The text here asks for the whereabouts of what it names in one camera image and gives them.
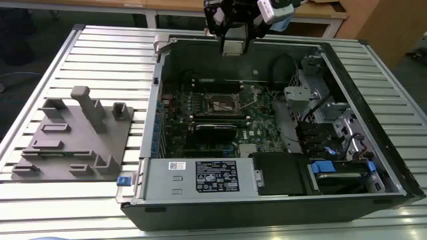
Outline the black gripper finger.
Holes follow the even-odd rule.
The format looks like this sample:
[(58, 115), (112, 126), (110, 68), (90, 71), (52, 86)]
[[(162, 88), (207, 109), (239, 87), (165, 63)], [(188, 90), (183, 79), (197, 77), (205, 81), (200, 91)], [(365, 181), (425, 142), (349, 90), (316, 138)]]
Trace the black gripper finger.
[(221, 24), (217, 29), (217, 37), (219, 37), (219, 52), (224, 53), (224, 44), (225, 44), (225, 34), (228, 31), (227, 25)]
[(245, 24), (245, 40), (244, 40), (244, 54), (248, 52), (249, 45), (252, 42), (252, 37), (253, 37), (253, 30), (255, 30), (255, 25), (252, 22), (248, 22)]

